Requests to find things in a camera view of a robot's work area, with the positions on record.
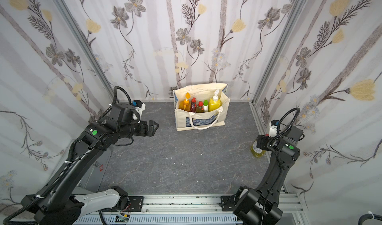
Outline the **cream canvas starry-night shopping bag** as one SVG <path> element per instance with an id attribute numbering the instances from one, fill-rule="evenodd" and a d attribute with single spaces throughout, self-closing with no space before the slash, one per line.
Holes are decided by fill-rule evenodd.
<path id="1" fill-rule="evenodd" d="M 226 92 L 228 84 L 225 83 L 210 83 L 186 86 L 173 91 L 174 106 L 175 106 L 175 121 L 176 130 L 206 130 L 214 126 L 225 125 L 230 97 Z M 207 100 L 208 106 L 213 102 L 220 102 L 220 106 L 213 109 L 208 108 L 207 112 L 192 112 L 186 111 L 181 107 L 181 103 L 185 100 L 192 101 L 196 99 L 195 105 L 199 102 Z"/>

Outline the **orange dish soap bottle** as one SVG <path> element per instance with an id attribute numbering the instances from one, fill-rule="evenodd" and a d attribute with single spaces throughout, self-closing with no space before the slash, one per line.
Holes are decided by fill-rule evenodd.
<path id="1" fill-rule="evenodd" d="M 190 112 L 191 111 L 191 103 L 190 103 L 190 94 L 186 93 L 186 98 L 179 103 L 179 109 Z"/>

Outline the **red dish soap bottle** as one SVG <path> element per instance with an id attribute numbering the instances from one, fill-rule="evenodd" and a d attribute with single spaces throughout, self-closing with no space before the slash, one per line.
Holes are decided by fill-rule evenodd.
<path id="1" fill-rule="evenodd" d="M 192 98 L 191 100 L 191 107 L 190 107 L 190 112 L 195 113 L 196 112 L 196 98 Z"/>

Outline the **green red-capped dish soap bottle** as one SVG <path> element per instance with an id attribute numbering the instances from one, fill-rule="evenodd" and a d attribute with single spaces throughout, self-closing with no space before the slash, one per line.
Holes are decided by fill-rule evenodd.
<path id="1" fill-rule="evenodd" d="M 203 113 L 204 110 L 204 103 L 202 101 L 198 102 L 198 105 L 196 106 L 196 113 Z"/>

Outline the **white green-capped soap bottle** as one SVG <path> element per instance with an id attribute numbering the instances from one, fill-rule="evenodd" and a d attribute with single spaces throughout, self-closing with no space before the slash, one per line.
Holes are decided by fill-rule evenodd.
<path id="1" fill-rule="evenodd" d="M 208 102 L 208 100 L 204 100 L 204 102 L 203 102 L 203 110 L 204 110 L 204 112 L 208 112 L 209 111 L 209 102 Z"/>

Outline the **yellow pump dish soap bottle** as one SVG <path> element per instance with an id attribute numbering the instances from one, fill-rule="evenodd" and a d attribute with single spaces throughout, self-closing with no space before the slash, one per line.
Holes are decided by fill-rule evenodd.
<path id="1" fill-rule="evenodd" d="M 214 95 L 209 100 L 208 107 L 210 112 L 218 109 L 221 106 L 221 100 L 218 94 L 219 89 L 216 89 Z"/>

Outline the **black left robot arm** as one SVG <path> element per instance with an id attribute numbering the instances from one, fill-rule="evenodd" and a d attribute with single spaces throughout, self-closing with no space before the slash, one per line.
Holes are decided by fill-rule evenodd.
<path id="1" fill-rule="evenodd" d="M 145 104 L 140 100 L 120 102 L 113 89 L 113 101 L 96 122 L 89 124 L 68 149 L 59 171 L 36 194 L 26 195 L 22 208 L 3 220 L 4 225 L 72 225 L 78 218 L 103 209 L 124 210 L 130 205 L 128 193 L 118 186 L 81 198 L 74 190 L 86 172 L 119 139 L 154 136 L 159 125 L 142 121 Z"/>

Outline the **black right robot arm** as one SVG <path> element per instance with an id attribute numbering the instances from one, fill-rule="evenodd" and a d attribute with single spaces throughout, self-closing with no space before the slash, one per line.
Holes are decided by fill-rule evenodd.
<path id="1" fill-rule="evenodd" d="M 283 212 L 278 208 L 285 178 L 300 156 L 298 142 L 303 130 L 294 126 L 300 108 L 293 108 L 280 120 L 273 120 L 270 132 L 257 137 L 256 147 L 271 153 L 268 169 L 257 188 L 240 187 L 233 214 L 245 225 L 275 225 Z"/>

